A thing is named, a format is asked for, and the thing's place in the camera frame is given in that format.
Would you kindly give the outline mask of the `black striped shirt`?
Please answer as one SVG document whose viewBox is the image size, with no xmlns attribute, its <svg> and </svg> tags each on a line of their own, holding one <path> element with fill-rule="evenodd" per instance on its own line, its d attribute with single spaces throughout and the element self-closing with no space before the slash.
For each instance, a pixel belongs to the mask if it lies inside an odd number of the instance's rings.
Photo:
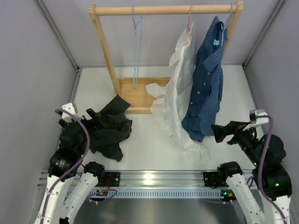
<svg viewBox="0 0 299 224">
<path fill-rule="evenodd" d="M 120 142 L 129 138 L 132 132 L 131 119 L 125 116 L 130 103 L 115 96 L 101 111 L 103 128 L 96 128 L 92 119 L 88 120 L 90 133 L 90 150 L 92 153 L 100 152 L 104 157 L 120 162 L 123 153 Z"/>
</svg>

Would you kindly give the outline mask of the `light blue wire hanger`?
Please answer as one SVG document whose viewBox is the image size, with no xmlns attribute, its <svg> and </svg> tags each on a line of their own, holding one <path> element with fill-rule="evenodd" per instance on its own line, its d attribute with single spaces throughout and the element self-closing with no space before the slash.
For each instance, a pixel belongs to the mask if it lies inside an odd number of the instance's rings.
<svg viewBox="0 0 299 224">
<path fill-rule="evenodd" d="M 143 17 L 139 16 L 138 21 L 135 20 L 135 7 L 131 7 L 131 15 L 134 28 L 134 54 L 133 54 L 133 87 L 136 90 L 138 85 L 138 75 L 140 68 L 140 59 L 141 59 L 141 47 L 142 47 L 142 30 L 143 30 Z"/>
</svg>

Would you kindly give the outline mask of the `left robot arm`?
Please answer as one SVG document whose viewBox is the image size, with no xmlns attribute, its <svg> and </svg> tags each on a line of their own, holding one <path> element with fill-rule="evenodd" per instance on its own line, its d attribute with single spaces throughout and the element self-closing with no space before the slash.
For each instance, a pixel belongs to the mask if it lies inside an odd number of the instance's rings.
<svg viewBox="0 0 299 224">
<path fill-rule="evenodd" d="M 67 195 L 90 148 L 90 135 L 86 119 L 78 114 L 74 104 L 65 104 L 55 112 L 62 117 L 59 124 L 63 130 L 59 149 L 50 159 L 46 190 L 36 224 L 72 224 L 93 187 L 101 186 L 106 180 L 105 167 L 89 162 L 84 166 L 78 184 Z"/>
</svg>

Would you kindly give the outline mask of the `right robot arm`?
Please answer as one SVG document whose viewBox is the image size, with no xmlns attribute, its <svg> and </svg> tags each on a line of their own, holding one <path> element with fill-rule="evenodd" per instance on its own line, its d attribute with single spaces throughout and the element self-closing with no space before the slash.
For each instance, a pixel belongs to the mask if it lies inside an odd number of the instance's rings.
<svg viewBox="0 0 299 224">
<path fill-rule="evenodd" d="M 292 196 L 292 181 L 281 162 L 286 157 L 283 141 L 272 134 L 273 121 L 270 116 L 258 116 L 269 123 L 268 133 L 261 139 L 256 136 L 258 122 L 231 121 L 226 126 L 211 126 L 216 142 L 228 135 L 229 145 L 239 145 L 253 163 L 251 181 L 255 182 L 262 199 L 260 207 L 253 197 L 239 164 L 235 161 L 221 164 L 217 168 L 220 184 L 228 185 L 239 203 L 249 224 L 288 224 L 289 205 Z"/>
</svg>

